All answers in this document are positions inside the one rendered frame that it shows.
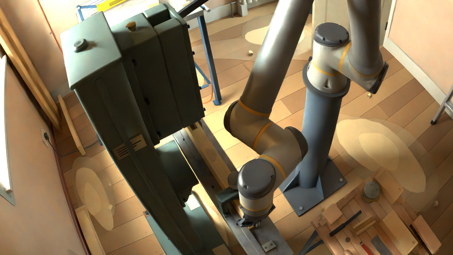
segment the electrical outlet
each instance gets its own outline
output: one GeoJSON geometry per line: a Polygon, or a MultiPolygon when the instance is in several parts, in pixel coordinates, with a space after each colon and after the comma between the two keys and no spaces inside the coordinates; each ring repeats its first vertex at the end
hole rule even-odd
{"type": "Polygon", "coordinates": [[[49,147],[49,142],[44,138],[44,133],[46,133],[43,129],[43,127],[41,127],[41,138],[43,139],[43,143],[47,146],[47,148],[49,147]]]}

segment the wooden workbench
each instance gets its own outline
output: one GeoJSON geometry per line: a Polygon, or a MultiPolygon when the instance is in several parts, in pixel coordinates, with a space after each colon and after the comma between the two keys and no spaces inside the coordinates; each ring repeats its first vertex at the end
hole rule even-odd
{"type": "Polygon", "coordinates": [[[392,255],[407,255],[411,250],[414,254],[418,253],[419,255],[428,255],[422,245],[417,242],[414,234],[410,231],[409,226],[412,224],[413,220],[415,220],[416,214],[409,206],[407,206],[407,202],[402,196],[399,196],[393,204],[389,203],[384,195],[382,195],[382,193],[379,195],[378,201],[372,202],[370,204],[367,204],[362,200],[361,191],[363,187],[366,183],[372,181],[380,170],[376,171],[371,177],[366,179],[355,190],[353,190],[350,194],[345,196],[337,203],[338,208],[340,208],[343,215],[335,223],[331,224],[330,226],[328,226],[327,224],[320,226],[319,222],[321,222],[322,217],[318,216],[312,221],[313,227],[333,255],[343,255],[344,250],[350,250],[353,255],[367,255],[365,250],[360,245],[360,242],[365,244],[373,255],[380,255],[379,252],[375,249],[374,245],[371,243],[371,240],[376,235],[378,235],[380,239],[385,243],[392,255]],[[339,227],[342,223],[346,222],[360,210],[362,211],[362,213],[344,229],[342,229],[333,237],[329,235],[331,231],[339,227]],[[396,214],[401,222],[403,222],[403,224],[397,224],[398,226],[392,226],[392,228],[402,227],[401,229],[392,229],[392,231],[400,231],[401,233],[404,233],[403,235],[398,235],[397,237],[395,237],[394,235],[392,235],[389,229],[387,229],[388,233],[386,233],[381,227],[384,222],[383,224],[380,223],[382,221],[386,221],[388,219],[386,217],[388,215],[390,217],[392,214],[396,214]],[[366,231],[355,237],[352,232],[352,226],[355,226],[369,216],[373,218],[375,223],[366,231]],[[393,241],[395,241],[395,238],[397,238],[397,241],[395,243],[397,243],[398,248],[396,247],[394,242],[392,242],[392,239],[393,241]],[[398,250],[402,249],[402,247],[406,249],[406,252],[403,252],[403,254],[398,250]]]}

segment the window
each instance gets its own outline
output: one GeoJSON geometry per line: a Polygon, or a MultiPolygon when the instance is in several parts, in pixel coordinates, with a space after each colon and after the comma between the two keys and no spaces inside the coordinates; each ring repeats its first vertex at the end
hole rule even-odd
{"type": "Polygon", "coordinates": [[[6,136],[6,55],[0,58],[0,194],[15,205],[6,136]]]}

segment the wooden floor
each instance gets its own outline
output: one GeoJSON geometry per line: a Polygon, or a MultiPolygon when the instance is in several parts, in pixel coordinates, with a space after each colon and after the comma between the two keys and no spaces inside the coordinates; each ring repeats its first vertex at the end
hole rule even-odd
{"type": "MultiPolygon", "coordinates": [[[[237,15],[233,19],[225,17],[209,23],[210,40],[241,37],[241,28],[245,22],[263,15],[260,8],[275,8],[275,5],[275,2],[271,2],[266,4],[266,7],[257,6],[253,10],[249,9],[249,17],[241,24],[237,24],[240,21],[240,17],[237,15]]],[[[198,29],[191,30],[190,36],[193,47],[201,43],[198,29]]],[[[439,206],[431,206],[426,212],[420,214],[442,241],[443,246],[438,254],[449,255],[453,250],[453,231],[451,231],[453,229],[453,178],[451,178],[453,176],[453,120],[447,114],[443,114],[438,123],[431,126],[429,122],[439,108],[439,104],[385,48],[381,48],[380,51],[384,60],[389,64],[389,70],[379,92],[368,98],[366,96],[368,93],[352,82],[349,93],[343,98],[341,114],[380,118],[398,124],[418,139],[429,152],[439,171],[441,189],[436,199],[439,201],[439,206]]],[[[283,128],[294,126],[299,130],[302,129],[306,94],[306,88],[302,82],[302,68],[307,63],[309,56],[310,52],[298,60],[292,61],[274,104],[270,119],[283,128]]],[[[195,61],[206,74],[209,74],[205,59],[195,59],[195,61]]],[[[256,158],[258,154],[225,130],[223,116],[228,106],[239,99],[253,64],[253,61],[216,59],[215,65],[222,93],[222,104],[220,106],[215,106],[212,102],[204,104],[206,108],[205,122],[238,169],[247,161],[256,158]]],[[[203,102],[208,101],[211,95],[210,87],[201,90],[201,94],[203,102]]],[[[84,147],[95,142],[96,132],[76,95],[71,93],[64,98],[64,101],[84,147]]],[[[76,149],[67,125],[63,126],[63,133],[56,132],[56,140],[60,154],[66,154],[76,149]]],[[[113,164],[105,148],[97,143],[85,151],[86,157],[92,157],[104,166],[113,184],[116,200],[115,226],[105,239],[101,239],[105,252],[110,255],[163,254],[162,248],[145,220],[144,208],[113,164]]],[[[331,150],[329,155],[343,174],[351,171],[335,149],[331,150]]],[[[71,200],[75,207],[77,207],[77,200],[72,187],[71,168],[77,157],[81,157],[79,152],[60,158],[71,200]]],[[[271,220],[289,244],[296,244],[291,247],[299,247],[301,239],[307,239],[312,234],[314,229],[310,225],[310,221],[321,213],[321,206],[311,210],[311,213],[297,217],[279,191],[275,193],[274,203],[277,208],[270,215],[271,220]]]]}

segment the ladder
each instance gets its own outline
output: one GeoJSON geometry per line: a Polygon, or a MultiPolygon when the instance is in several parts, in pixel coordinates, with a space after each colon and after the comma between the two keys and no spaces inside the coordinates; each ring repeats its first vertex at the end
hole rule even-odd
{"type": "Polygon", "coordinates": [[[451,101],[453,95],[453,85],[451,86],[450,90],[447,93],[447,96],[443,100],[442,104],[440,104],[439,110],[437,110],[436,115],[434,115],[433,120],[431,121],[431,125],[434,125],[437,120],[442,115],[442,112],[447,108],[451,113],[453,113],[453,102],[451,101]]]}

